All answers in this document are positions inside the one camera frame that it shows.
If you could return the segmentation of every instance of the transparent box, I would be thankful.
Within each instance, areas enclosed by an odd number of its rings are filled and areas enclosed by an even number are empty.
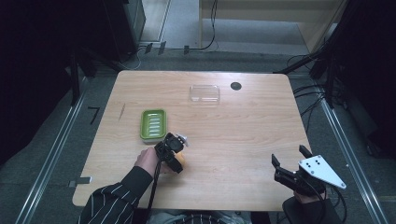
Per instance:
[[[218,105],[220,88],[216,85],[192,85],[189,100],[194,105]]]

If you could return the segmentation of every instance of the shirt cuff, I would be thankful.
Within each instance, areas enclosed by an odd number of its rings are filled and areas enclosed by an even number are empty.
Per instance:
[[[121,184],[141,198],[152,181],[152,176],[140,166],[134,166],[122,180]]]

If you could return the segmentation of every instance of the pen mark on table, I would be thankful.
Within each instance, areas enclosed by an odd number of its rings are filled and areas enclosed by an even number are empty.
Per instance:
[[[122,117],[122,115],[123,115],[124,109],[125,109],[125,103],[124,103],[124,105],[122,106],[122,110],[121,110],[121,113],[120,113],[119,121],[120,121],[120,119],[121,119],[121,117]]]

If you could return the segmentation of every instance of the table top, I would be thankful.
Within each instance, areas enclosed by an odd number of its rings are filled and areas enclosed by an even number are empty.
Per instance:
[[[219,104],[193,104],[192,85],[219,86]],[[310,148],[288,77],[219,72],[120,72],[81,174],[92,182],[77,186],[75,205],[128,174],[149,146],[140,139],[141,114],[155,108],[166,111],[167,131],[186,135],[190,146],[180,174],[160,175],[153,208],[282,210],[292,191],[275,182],[271,154],[295,171],[304,158],[299,145]]]

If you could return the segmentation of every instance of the person's left hand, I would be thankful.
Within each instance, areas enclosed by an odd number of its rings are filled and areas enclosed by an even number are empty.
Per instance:
[[[143,150],[137,160],[134,163],[135,166],[139,166],[146,170],[152,177],[154,177],[155,167],[157,166],[159,159],[153,147],[149,147]],[[166,164],[161,165],[161,173],[173,172]]]

